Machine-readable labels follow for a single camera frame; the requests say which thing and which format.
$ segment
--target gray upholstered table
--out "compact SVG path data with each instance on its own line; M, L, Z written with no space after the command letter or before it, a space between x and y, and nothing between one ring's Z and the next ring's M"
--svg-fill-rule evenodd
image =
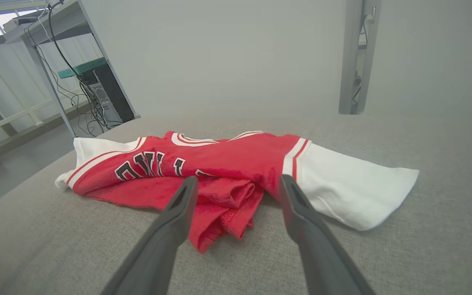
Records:
M472 121L152 118L101 137L128 142L170 129L192 138L231 138L255 129L293 133L384 166L419 169L408 198L378 228L358 232L326 220L380 295L472 294ZM0 294L99 293L158 215L60 192L54 179L74 165L71 152L0 199ZM203 255L185 242L169 294L306 293L279 204L265 196L254 220L242 241L222 237Z

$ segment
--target metal frame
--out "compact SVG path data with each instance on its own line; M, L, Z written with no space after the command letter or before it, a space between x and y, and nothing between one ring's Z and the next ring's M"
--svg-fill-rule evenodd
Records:
M360 114L365 109L367 91L374 57L374 46L378 32L378 19L380 15L381 0L347 0L345 38L343 41L343 63L341 72L340 102L338 112L340 114ZM374 23L369 25L369 39L366 45L365 62L361 74L361 89L358 93L358 104L352 106L352 98L358 87L354 86L356 75L356 59L358 56L358 41L360 37L360 24L362 15L369 15L375 7Z
M356 74L356 56L360 38L362 0L347 0L345 8L345 37L343 40L343 61L341 68L340 114L351 114L354 95L354 76Z
M17 4L17 5L16 4L14 4L14 5L0 5L0 11L2 11L2 12L14 11L14 13L16 13L16 15L18 15L17 9L36 9L36 10L38 10L38 7L36 7L38 4L43 5L44 2L36 1L36 2L31 2L29 4L27 3L27 5L19 5L19 4ZM81 24L82 22L86 22L86 20L84 18L82 18L81 13L78 16L76 16L76 18L77 18L76 22L75 22L76 24L72 24L72 25L70 25L70 27L75 26L77 24ZM74 16L72 15L71 18L69 19L69 23L73 22L74 20L75 20ZM0 31L3 34L3 36L1 36L1 37L4 37L5 39L7 39L8 34L5 34L5 31L3 30L1 25L0 25ZM90 31L89 27L87 27L87 29L85 29L85 30L80 29L80 30L77 30L77 32L80 32L80 33L83 32L83 33L82 34L76 34L76 35L87 34L89 31ZM46 35L46 33L44 31L36 32L34 35L36 36L36 38L42 40L43 43L45 42L45 39L48 41L48 36ZM2 78L2 80L6 84L6 86L11 90L11 93L16 97L16 99L18 100L21 108L24 109L24 111L18 112L17 114L13 114L12 116L9 116L9 117L5 117L3 115L3 113L0 111L0 127L5 127L5 125L10 123L11 121L19 119L22 116L30 116L32 118L32 120L34 121L35 125L41 125L43 122L38 120L38 118L37 118L37 116L34 112L41 109L41 108L49 106L50 104L52 104L56 101L57 102L56 105L58 106L58 111L60 112L61 116L63 117L63 120L65 121L65 123L66 123L67 127L69 128L69 131L71 132L71 134L73 136L75 136L75 133L74 133L69 121L68 121L68 118L65 115L64 108L62 107L62 104L61 104L60 98L58 96L58 93L54 89L54 85L52 85L49 74L47 73L47 70L45 69L45 65L43 64L43 61L37 55L37 52L35 51L35 49L31 47L30 43L24 42L25 46L26 46L26 48L27 48L27 50L28 50L28 52L29 52L29 54L32 58L32 60L34 61L34 64L36 65L36 67L37 67L37 69L40 73L40 76L42 78L42 82L45 83L45 84L50 84L50 87L47 87L47 89L49 89L49 93L45 93L43 88L40 86L40 82L38 82L34 78L34 75L32 75L32 73L29 71L28 67L25 66L22 58L20 58L19 54L17 54L17 52L16 52L15 48L13 47L13 45L11 43L9 43L8 41L6 41L6 43L8 43L8 45L10 45L11 50L14 52L15 56L18 58L21 65L25 68L25 71L30 76L30 78L32 79L32 82L34 82L34 84L37 86L39 91L41 91L42 95L44 97L54 97L55 100L50 99L50 100L44 101L40 104L37 104L35 106L28 106L28 104L25 103L25 101L23 99L21 99L22 96L19 95L19 91L17 91L15 89L15 87L12 87L8 83L8 77L6 76L6 72L4 71L4 69L2 69L0 67L0 77ZM71 92L79 94L81 92L81 89L80 88L73 89L73 90L71 90Z
M18 101L19 104L21 105L21 108L24 109L24 112L26 112L26 114L28 114L28 115L32 118L32 120L34 121L34 124L35 124L35 125L41 125L41 123L43 123L43 122L41 122L41 121L37 118L36 114L34 114L34 112L33 112L32 110L30 110L30 107L31 107L31 106L28 106L28 103L25 102L25 101L22 99L22 95L20 95L20 94L18 93L18 91L16 91L16 89L15 89L14 87L12 87L12 86L8 83L8 80L10 80L9 77L8 77L8 73L7 73L4 69L2 69L1 67L0 67L0 77L2 78L3 82L4 82L5 85L8 87L8 89L10 89L10 91L12 92L12 94L16 97L17 101Z
M371 69L374 60L374 47L376 45L376 36L378 33L378 20L380 19L381 0L365 0L363 7L363 14L368 15L373 12L374 20L369 25L369 39L367 43L367 51L365 52L365 63L363 64L362 73L362 89L360 89L360 97L358 98L358 106L356 107L356 114L360 114L365 110L365 103L367 102L367 91L369 90L369 81L371 80Z
M118 78L118 75L116 74L116 71L114 70L114 67L112 66L112 63L110 62L109 57L107 56L107 53L105 52L105 50L103 50L103 45L101 44L101 41L98 37L98 34L96 34L96 30L94 29L94 26L92 25L91 22L88 21L89 16L88 16L88 13L86 13L86 10L85 10L85 7L84 7L83 3L80 2L79 6L81 8L81 11L83 12L83 15L85 15L85 19L87 19L88 26L90 26L90 30L92 30L92 36L94 36L94 40L96 40L96 43L98 44L98 47L101 50L101 54L103 54L103 57L107 60L107 64L109 64L110 70L112 71L112 75L114 75L114 78L118 82L118 85L120 86L120 90L121 90L121 92L123 92L123 96L125 97L125 100L127 101L127 104L129 104L129 107L131 108L132 113L134 114L134 118L135 119L140 118L139 114L137 112L135 112L134 107L132 106L132 103L131 103L129 97L127 96L127 92L123 88L123 85L121 84L120 79Z
M80 2L78 0L66 0L66 2L62 6L60 6L58 9L52 12L51 22L52 22L52 30L54 31L55 36L62 34L63 32L66 32L71 29L75 30L76 32L76 29L79 29L81 27L90 27L90 30L93 33L94 39L96 40L96 43L101 51L101 54L103 54L103 56L107 59L107 63L109 64L111 68L114 78L116 78L116 81L118 82L118 85L120 86L120 90L123 92L123 95L125 95L125 99L127 103L129 104L129 107L133 110L133 113L134 113L132 104L127 98L127 95L125 94L125 90L122 84L120 83L120 80L118 79L116 72L114 71L114 68L108 61L107 55L105 54L105 51L103 50L103 47L101 46L101 42L95 35L95 31L92 24L88 22L87 14L85 13ZM32 38L34 38L34 41L37 44L41 44L46 41L49 41L50 34L47 34L46 32L46 30L50 29L47 18L42 18L41 20L35 22L34 24L29 25L28 28L29 28L28 31L30 35L32 35ZM82 34L86 34L88 31L78 30L78 32L83 32ZM65 121L65 124L67 125L67 128L69 129L73 137L75 137L75 133L69 123L67 115L65 114L64 108L61 105L60 99L54 88L54 85L52 85L52 81L49 78L47 70L45 69L45 65L43 64L43 61L38 56L37 52L34 50L30 42L28 42L28 36L25 34L25 32L21 31L18 28L16 30L12 30L8 32L8 34L5 34L5 38L6 38L7 44L11 44L17 41L25 42L25 45L28 49L28 53L30 54L32 60L34 61L34 64L36 65L36 68L38 69L43 82L46 85L50 85L50 87L47 87L47 88L49 88L51 97L54 97L54 99L58 102L57 104L58 104L59 114L63 117L63 120Z
M13 10L37 9L37 7L45 6L44 0L33 0L30 2L3 4L0 5L0 12L7 12Z

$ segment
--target red basketball jersey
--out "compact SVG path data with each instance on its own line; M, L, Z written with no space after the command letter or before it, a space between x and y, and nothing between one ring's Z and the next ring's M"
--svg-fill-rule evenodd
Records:
M77 138L77 168L58 183L80 196L161 210L185 177L197 176L198 205L189 238L205 252L225 233L243 237L253 226L264 189L278 198L280 175L296 175L296 158L309 144L299 136L261 131L224 140L167 132L127 144Z

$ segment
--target white jersey trim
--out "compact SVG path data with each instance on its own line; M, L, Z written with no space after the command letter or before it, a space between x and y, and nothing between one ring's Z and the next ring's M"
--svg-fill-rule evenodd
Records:
M296 161L297 166L300 166L300 159L304 156L305 152L311 145L311 141L305 138L298 139L298 142L294 145L294 147L285 155L283 158L283 169L281 170L282 174L290 175L298 182L298 177L296 174L300 172L299 168L296 169L297 172L293 171L294 169L294 161Z
M243 132L242 134L236 136L235 138L231 138L229 141L231 140L235 140L235 139L239 139L239 138L244 138L244 137L247 137L247 136L253 136L255 134L260 134L260 133L264 133L263 131L247 131L247 132Z
M173 133L170 137L173 144L178 146L203 146L210 144L217 144L219 142L211 139L191 139L186 138L182 133Z
M418 170L379 166L317 144L300 153L296 170L296 182L316 211L357 230L386 220L418 177Z
M56 187L73 188L77 180L98 163L122 153L136 151L143 146L145 140L146 138L138 138L133 142L119 143L99 138L74 138L76 168L60 175L55 181Z

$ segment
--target red jersey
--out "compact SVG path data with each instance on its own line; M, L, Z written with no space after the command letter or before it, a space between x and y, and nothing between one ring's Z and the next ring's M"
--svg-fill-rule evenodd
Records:
M264 190L279 198L279 177L296 175L296 157L310 143L262 131L223 140L167 132L163 138L139 138L135 144L75 138L77 169L58 181L80 196L161 210L183 179L198 176L198 206L189 238L204 252L225 233L243 237L253 225Z
M193 139L167 132L129 143L75 138L76 168L56 186L118 205L163 209L187 176L199 181L189 238L200 251L225 233L242 238L264 190L279 199L279 177L294 177L313 207L358 230L381 224L405 199L418 170L387 168L299 136L244 132Z

